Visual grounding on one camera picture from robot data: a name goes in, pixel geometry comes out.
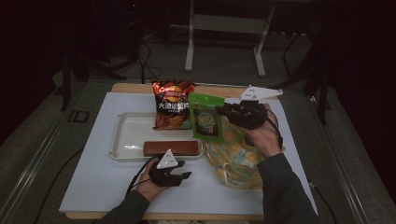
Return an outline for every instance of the table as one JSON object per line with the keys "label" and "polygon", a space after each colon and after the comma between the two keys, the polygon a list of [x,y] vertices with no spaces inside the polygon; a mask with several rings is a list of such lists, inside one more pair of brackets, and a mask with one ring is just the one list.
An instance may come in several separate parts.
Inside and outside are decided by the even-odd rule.
{"label": "table", "polygon": [[[229,97],[237,101],[243,88],[198,86],[195,92]],[[284,137],[285,155],[300,177],[308,198],[316,205],[295,148],[286,116],[277,99],[265,100],[276,112]],[[64,195],[60,211],[70,218],[100,218],[123,199],[132,177],[142,161],[119,162],[108,155],[118,114],[125,111],[155,110],[149,84],[116,84],[103,102],[78,167]],[[180,172],[192,171],[189,179],[171,188],[151,203],[143,219],[262,220],[262,192],[232,189],[218,180],[205,156],[186,160]]]}

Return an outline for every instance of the metal tray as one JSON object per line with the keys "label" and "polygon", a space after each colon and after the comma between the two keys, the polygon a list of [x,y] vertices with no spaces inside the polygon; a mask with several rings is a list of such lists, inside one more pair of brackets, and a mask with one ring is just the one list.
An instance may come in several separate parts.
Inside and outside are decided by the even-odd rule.
{"label": "metal tray", "polygon": [[148,159],[143,155],[146,141],[197,141],[200,154],[176,156],[179,159],[199,158],[204,154],[202,141],[192,137],[192,130],[153,130],[156,113],[125,112],[119,115],[110,156],[117,161]]}

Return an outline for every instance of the green package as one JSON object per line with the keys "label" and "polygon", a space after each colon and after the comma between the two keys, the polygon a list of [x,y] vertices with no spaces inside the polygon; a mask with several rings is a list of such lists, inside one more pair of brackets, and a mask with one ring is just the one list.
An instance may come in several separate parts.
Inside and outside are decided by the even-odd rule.
{"label": "green package", "polygon": [[189,105],[193,137],[224,142],[222,117],[216,112],[216,106],[224,106],[224,98],[192,92]]}

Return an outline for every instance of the brown bar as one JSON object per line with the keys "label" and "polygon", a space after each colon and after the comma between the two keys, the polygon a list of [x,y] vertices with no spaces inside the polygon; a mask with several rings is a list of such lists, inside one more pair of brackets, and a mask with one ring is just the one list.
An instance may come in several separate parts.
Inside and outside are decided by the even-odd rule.
{"label": "brown bar", "polygon": [[147,141],[143,145],[144,156],[164,154],[168,149],[175,156],[198,156],[198,141]]}

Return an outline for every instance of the white tabletop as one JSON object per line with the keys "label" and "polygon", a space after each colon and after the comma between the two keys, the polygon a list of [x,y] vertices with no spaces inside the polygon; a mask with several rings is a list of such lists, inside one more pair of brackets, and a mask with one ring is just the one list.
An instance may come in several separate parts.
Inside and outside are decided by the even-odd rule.
{"label": "white tabletop", "polygon": [[[239,100],[226,98],[226,102]],[[281,103],[278,100],[262,102],[270,104],[276,114],[286,158],[317,211]],[[64,195],[61,212],[108,212],[123,200],[132,178],[143,165],[142,161],[115,161],[109,155],[119,114],[124,112],[155,112],[153,94],[109,92],[106,95]],[[232,189],[221,184],[206,156],[185,161],[184,167],[174,170],[174,174],[191,171],[190,178],[157,197],[147,213],[262,215],[260,190]]]}

